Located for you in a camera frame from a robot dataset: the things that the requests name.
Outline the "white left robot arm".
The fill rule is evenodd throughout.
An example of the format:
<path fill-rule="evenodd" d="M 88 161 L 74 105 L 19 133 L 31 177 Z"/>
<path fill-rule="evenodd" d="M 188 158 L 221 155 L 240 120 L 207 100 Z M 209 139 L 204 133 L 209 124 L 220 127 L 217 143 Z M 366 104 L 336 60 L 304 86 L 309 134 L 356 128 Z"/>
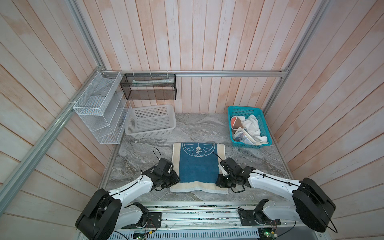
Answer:
<path fill-rule="evenodd" d="M 134 181 L 110 191 L 97 190 L 78 217 L 75 227 L 89 240 L 107 240 L 122 227 L 147 223 L 149 211 L 135 202 L 153 190 L 161 191 L 180 182 L 173 163 L 161 158 Z"/>

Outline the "blue and cream towel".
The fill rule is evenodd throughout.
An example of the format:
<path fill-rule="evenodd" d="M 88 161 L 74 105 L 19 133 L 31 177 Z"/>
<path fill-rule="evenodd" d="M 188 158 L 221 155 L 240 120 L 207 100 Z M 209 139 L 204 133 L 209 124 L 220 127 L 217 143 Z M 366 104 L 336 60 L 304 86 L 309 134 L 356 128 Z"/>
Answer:
<path fill-rule="evenodd" d="M 181 180 L 171 187 L 171 192 L 203 191 L 210 194 L 227 194 L 227 189 L 216 186 L 222 173 L 219 163 L 225 158 L 223 144 L 174 143 L 172 163 Z"/>

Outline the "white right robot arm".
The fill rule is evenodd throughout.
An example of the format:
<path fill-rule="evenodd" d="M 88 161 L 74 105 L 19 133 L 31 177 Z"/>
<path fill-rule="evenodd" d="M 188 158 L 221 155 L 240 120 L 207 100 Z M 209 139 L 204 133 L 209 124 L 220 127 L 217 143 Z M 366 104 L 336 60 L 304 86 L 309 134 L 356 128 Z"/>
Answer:
<path fill-rule="evenodd" d="M 262 189 L 285 199 L 284 202 L 261 200 L 253 210 L 238 210 L 243 225 L 268 225 L 275 221 L 301 222 L 310 229 L 324 233 L 332 223 L 336 205 L 319 187 L 309 179 L 289 180 L 266 174 L 253 167 L 242 168 L 233 159 L 219 163 L 222 171 L 216 185 L 220 188 Z"/>

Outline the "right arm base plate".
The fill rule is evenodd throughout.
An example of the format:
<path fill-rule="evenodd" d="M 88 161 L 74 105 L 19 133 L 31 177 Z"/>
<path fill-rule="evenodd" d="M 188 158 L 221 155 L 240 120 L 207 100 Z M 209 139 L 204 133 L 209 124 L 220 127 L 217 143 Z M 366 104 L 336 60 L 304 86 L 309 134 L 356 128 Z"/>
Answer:
<path fill-rule="evenodd" d="M 238 209 L 242 226 L 278 226 L 281 225 L 279 219 L 271 220 L 262 211 Z"/>

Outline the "multicolour lettered towel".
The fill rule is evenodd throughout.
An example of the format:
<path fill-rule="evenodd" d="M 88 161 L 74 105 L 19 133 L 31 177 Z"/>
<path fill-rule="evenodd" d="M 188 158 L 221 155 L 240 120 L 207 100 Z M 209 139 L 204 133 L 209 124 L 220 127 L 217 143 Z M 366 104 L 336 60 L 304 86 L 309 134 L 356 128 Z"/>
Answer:
<path fill-rule="evenodd" d="M 252 137 L 245 129 L 238 128 L 233 134 L 233 140 L 235 142 L 241 142 L 246 145 L 260 146 L 268 144 L 267 137 L 256 136 Z"/>

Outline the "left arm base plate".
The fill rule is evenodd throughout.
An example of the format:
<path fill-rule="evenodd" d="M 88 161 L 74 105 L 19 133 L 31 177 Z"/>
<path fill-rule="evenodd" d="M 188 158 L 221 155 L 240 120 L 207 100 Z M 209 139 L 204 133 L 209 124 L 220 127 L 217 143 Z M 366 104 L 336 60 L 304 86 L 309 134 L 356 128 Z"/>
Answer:
<path fill-rule="evenodd" d="M 161 212 L 149 212 L 144 214 L 144 216 L 139 220 L 135 225 L 127 225 L 122 227 L 122 229 L 158 229 L 161 227 L 162 223 L 162 213 Z"/>

